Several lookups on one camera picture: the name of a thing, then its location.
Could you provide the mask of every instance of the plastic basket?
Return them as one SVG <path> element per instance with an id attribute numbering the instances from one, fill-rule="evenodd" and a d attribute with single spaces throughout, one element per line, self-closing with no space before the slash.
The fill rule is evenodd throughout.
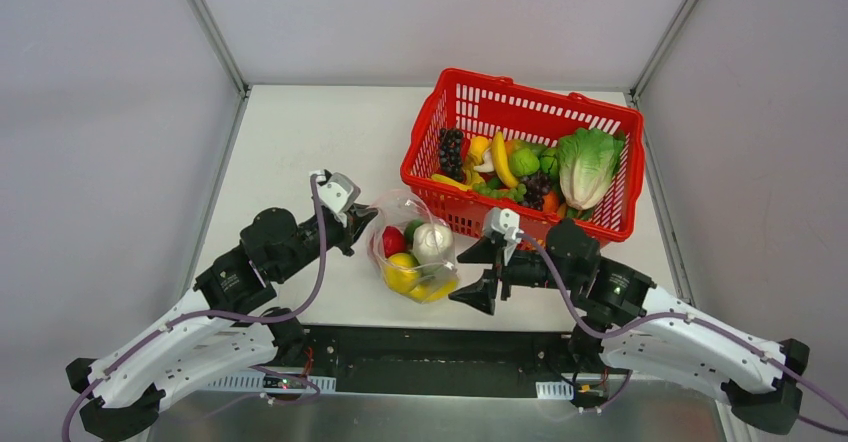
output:
<path id="1" fill-rule="evenodd" d="M 580 127 L 623 134 L 626 145 L 621 153 L 621 169 L 591 220 L 577 224 L 602 244 L 622 242 L 633 233 L 636 199 L 642 192 L 645 171 L 643 119 L 639 112 L 578 93 L 559 95 L 516 85 L 508 77 L 459 69 L 442 72 L 415 121 L 412 141 L 401 164 L 401 180 L 454 232 L 480 237 L 489 209 L 507 207 L 521 215 L 522 230 L 544 240 L 548 229 L 560 220 L 555 214 L 430 180 L 439 171 L 438 133 L 443 127 L 460 128 L 467 139 L 474 135 L 492 137 L 500 130 L 506 140 L 518 138 L 549 147 Z"/>

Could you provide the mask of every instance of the gray wall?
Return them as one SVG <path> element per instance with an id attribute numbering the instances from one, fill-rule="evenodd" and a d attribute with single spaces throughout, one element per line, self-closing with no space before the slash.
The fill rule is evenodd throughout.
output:
<path id="1" fill-rule="evenodd" d="M 703 0 L 641 104 L 699 305 L 809 344 L 842 401 L 846 102 L 848 0 Z M 809 393 L 802 412 L 848 427 Z"/>
<path id="2" fill-rule="evenodd" d="M 0 0 L 0 27 L 0 440 L 58 440 L 64 366 L 174 296 L 237 96 L 185 0 Z"/>
<path id="3" fill-rule="evenodd" d="M 206 0 L 251 83 L 630 87 L 682 0 Z"/>

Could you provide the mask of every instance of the tabletop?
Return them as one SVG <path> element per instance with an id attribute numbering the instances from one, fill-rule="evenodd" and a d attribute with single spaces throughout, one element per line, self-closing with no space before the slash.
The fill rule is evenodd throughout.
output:
<path id="1" fill-rule="evenodd" d="M 290 210 L 298 221 L 312 216 L 309 172 L 342 172 L 368 204 L 405 188 L 400 163 L 410 131 L 432 88 L 254 86 L 226 166 L 200 248 L 197 274 L 238 243 L 239 232 L 269 207 Z M 618 92 L 583 92 L 625 105 Z M 473 240 L 457 236 L 457 253 Z M 369 261 L 364 240 L 350 258 L 331 250 L 315 302 L 298 319 L 306 324 L 503 331 L 567 331 L 574 322 L 553 290 L 514 287 L 512 297 L 488 316 L 447 299 L 417 304 L 385 287 Z M 650 188 L 643 184 L 633 235 L 611 243 L 603 255 L 643 272 L 675 293 Z M 317 263 L 279 288 L 269 306 L 296 307 L 312 290 Z M 460 264 L 460 285 L 475 282 L 482 265 Z"/>

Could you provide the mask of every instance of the plastic bag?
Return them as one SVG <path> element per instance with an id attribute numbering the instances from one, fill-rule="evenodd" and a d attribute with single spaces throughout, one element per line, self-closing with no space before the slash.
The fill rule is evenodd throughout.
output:
<path id="1" fill-rule="evenodd" d="M 433 216 L 421 199 L 406 190 L 389 191 L 371 207 L 379 213 L 368 225 L 365 239 L 368 257 L 386 286 L 419 303 L 433 302 L 453 292 L 459 285 L 459 277 L 448 224 Z M 389 257 L 383 244 L 387 230 L 391 232 L 387 235 L 390 251 L 398 251 L 398 243 L 405 244 L 400 247 L 405 250 Z M 396 242 L 395 230 L 405 234 L 403 242 Z M 413 250 L 425 260 L 419 262 Z"/>

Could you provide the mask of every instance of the red apple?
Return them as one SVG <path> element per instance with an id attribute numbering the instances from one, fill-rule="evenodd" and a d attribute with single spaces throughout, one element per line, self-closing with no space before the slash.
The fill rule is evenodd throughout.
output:
<path id="1" fill-rule="evenodd" d="M 406 252 L 406 238 L 397 227 L 383 230 L 383 256 L 387 259 L 399 252 Z"/>

